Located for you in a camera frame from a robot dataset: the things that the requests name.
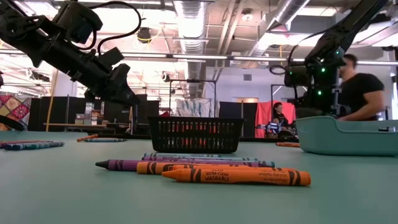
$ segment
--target robotic arm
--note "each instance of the robotic arm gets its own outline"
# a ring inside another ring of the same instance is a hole
[[[362,0],[343,20],[328,29],[301,63],[291,62],[285,69],[285,85],[306,86],[306,94],[296,101],[298,117],[341,114],[338,104],[338,68],[356,34],[387,4],[388,0]]]
[[[72,81],[88,87],[85,96],[89,100],[100,97],[123,105],[136,105],[140,101],[126,80],[130,67],[122,63],[113,68],[124,58],[118,48],[104,54],[98,52],[96,56],[95,49],[85,53],[81,50],[88,48],[72,44],[72,41],[84,44],[91,33],[95,42],[96,32],[102,25],[95,12],[76,1],[64,1],[50,21],[45,16],[28,17],[13,1],[0,0],[0,39],[27,54],[35,67],[46,61]]]

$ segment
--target teal table surface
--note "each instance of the teal table surface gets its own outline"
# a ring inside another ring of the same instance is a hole
[[[178,183],[109,171],[107,159],[140,159],[146,140],[77,143],[85,133],[0,132],[0,141],[48,139],[64,147],[0,149],[0,223],[397,223],[398,158],[337,157],[241,142],[233,156],[305,170],[310,187]]]

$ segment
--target crayon tip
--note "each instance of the crayon tip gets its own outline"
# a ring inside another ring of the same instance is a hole
[[[162,173],[162,176],[175,180],[177,178],[177,175],[179,172],[180,172],[180,170],[166,171],[166,172]]]
[[[95,165],[98,166],[98,167],[105,168],[105,169],[108,168],[108,162],[107,161],[96,162]]]

